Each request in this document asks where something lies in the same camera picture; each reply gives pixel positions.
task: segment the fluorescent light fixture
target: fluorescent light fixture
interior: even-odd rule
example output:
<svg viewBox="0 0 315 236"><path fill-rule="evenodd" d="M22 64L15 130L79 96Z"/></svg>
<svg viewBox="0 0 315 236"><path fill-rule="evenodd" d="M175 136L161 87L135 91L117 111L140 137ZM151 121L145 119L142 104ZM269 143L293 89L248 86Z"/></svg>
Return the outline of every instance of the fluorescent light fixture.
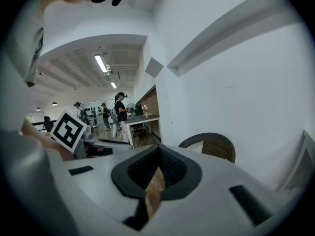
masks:
<svg viewBox="0 0 315 236"><path fill-rule="evenodd" d="M96 59L98 65L99 65L99 67L102 69L102 71L103 71L104 73L106 73L107 70L106 70L106 68L105 68L105 65L104 65L104 63L103 63L103 61L102 61L100 55L95 55L95 59Z"/></svg>

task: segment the white table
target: white table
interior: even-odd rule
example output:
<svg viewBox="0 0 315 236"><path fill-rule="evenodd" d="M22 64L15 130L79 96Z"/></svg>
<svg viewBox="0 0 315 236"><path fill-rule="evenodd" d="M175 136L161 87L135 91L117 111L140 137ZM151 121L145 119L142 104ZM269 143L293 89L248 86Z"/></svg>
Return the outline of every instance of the white table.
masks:
<svg viewBox="0 0 315 236"><path fill-rule="evenodd" d="M149 123L149 132L151 133L150 121L154 121L154 120L158 120L159 131L161 133L161 124L159 121L159 115L150 115L147 118L145 116L132 116L132 117L128 117L127 120L125 120L125 124L127 126L127 131L128 131L129 141L130 141L130 144L132 146L133 146L133 142L132 142L132 135L131 135L131 131L130 131L130 126L135 125L135 124L148 122Z"/></svg>

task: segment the office chair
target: office chair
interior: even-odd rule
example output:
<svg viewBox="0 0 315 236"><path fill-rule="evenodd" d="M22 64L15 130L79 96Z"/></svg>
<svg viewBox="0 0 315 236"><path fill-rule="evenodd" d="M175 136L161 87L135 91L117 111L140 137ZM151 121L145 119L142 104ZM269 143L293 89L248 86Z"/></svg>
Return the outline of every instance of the office chair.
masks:
<svg viewBox="0 0 315 236"><path fill-rule="evenodd" d="M136 116L141 116L141 115L143 115L143 110L142 110L142 108L141 108L141 105L136 105L135 113L136 113ZM143 123L131 125L131 127L136 129L136 130L134 130L134 131L132 132L132 136L133 136L133 137L134 137L134 135L135 135L136 133L142 133L142 134L144 134L144 132L145 132L144 129L138 129L138 128L143 127Z"/></svg>
<svg viewBox="0 0 315 236"><path fill-rule="evenodd" d="M44 126L47 132L50 132L54 127L54 123L50 121L48 116L44 116Z"/></svg>

